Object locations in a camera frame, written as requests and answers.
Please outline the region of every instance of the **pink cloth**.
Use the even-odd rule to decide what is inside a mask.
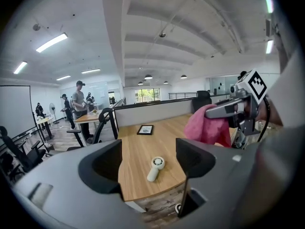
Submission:
[[[204,117],[205,111],[216,105],[208,104],[198,109],[189,119],[184,128],[188,139],[207,144],[219,143],[231,147],[229,124],[225,118],[208,119]]]

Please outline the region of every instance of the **desk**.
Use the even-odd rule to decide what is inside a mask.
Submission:
[[[46,140],[46,138],[44,137],[44,135],[43,135],[43,133],[42,133],[42,130],[41,130],[41,126],[40,126],[40,125],[43,124],[43,123],[49,122],[49,121],[51,121],[52,119],[53,119],[53,117],[51,117],[51,118],[44,118],[44,119],[42,119],[42,120],[36,121],[36,124],[39,125],[39,129],[40,129],[41,135],[42,135],[42,137],[43,137],[44,140]],[[47,129],[47,132],[48,132],[48,135],[49,135],[49,140],[50,140],[50,139],[52,139],[54,136],[52,135],[52,133],[51,133],[51,131],[50,131],[50,128],[49,128],[48,123],[46,123],[45,126],[46,126],[46,129]]]
[[[81,124],[84,124],[84,123],[94,123],[94,127],[95,127],[95,130],[96,130],[96,122],[99,122],[99,116],[100,116],[100,113],[102,112],[102,109],[101,110],[98,110],[96,114],[85,114],[84,116],[78,118],[77,120],[74,120],[74,123],[76,124],[77,128],[79,130],[81,130]],[[82,132],[80,133],[81,134],[81,142],[84,146],[87,146],[87,142],[82,134]]]
[[[119,183],[125,202],[155,196],[185,182],[185,174],[176,159],[176,138],[185,138],[183,130],[191,115],[145,123],[154,125],[153,135],[137,135],[141,125],[120,127],[118,139],[122,140],[123,160]],[[164,158],[165,168],[154,182],[149,182],[146,178],[156,156]]]

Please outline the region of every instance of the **wooden floor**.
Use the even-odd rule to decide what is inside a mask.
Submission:
[[[264,122],[257,123],[257,128],[261,131],[264,126]],[[271,129],[267,129],[264,135],[264,138],[274,134],[281,127],[269,124]],[[54,135],[54,138],[48,141],[52,144],[55,150],[67,150],[68,147],[78,146],[78,142],[75,139],[74,134],[66,133],[70,128],[70,123],[61,119],[59,124],[50,126],[51,132]],[[90,133],[94,134],[95,128],[94,124],[89,125]],[[250,145],[253,142],[256,142],[259,135],[254,135],[248,137],[247,145]],[[32,136],[33,142],[40,140],[38,134]],[[101,132],[102,141],[114,140],[113,132],[111,125],[108,122]],[[171,189],[170,191],[164,192],[157,196],[137,200],[136,203],[139,204],[142,208],[146,208],[146,213],[139,213],[139,216],[143,221],[150,227],[154,229],[163,228],[166,225],[172,224],[178,221],[177,213],[175,212],[175,205],[181,203],[183,197],[183,188],[184,184],[179,185]]]

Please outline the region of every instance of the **gray shirt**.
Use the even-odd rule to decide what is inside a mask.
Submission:
[[[75,101],[76,103],[78,103],[78,104],[82,104],[83,102],[86,102],[85,100],[84,100],[84,94],[81,92],[81,91],[76,91],[75,93],[73,93],[73,95],[72,95],[72,100],[73,101]],[[77,107],[77,106],[75,106],[75,110],[76,111],[84,111],[84,110],[86,110],[87,108],[85,107],[85,108],[79,108],[79,107]]]

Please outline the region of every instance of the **standing fan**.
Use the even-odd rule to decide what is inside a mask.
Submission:
[[[49,111],[52,115],[55,116],[55,122],[54,124],[58,124],[59,122],[56,120],[56,115],[55,115],[55,105],[53,103],[50,103],[50,106],[49,106]]]

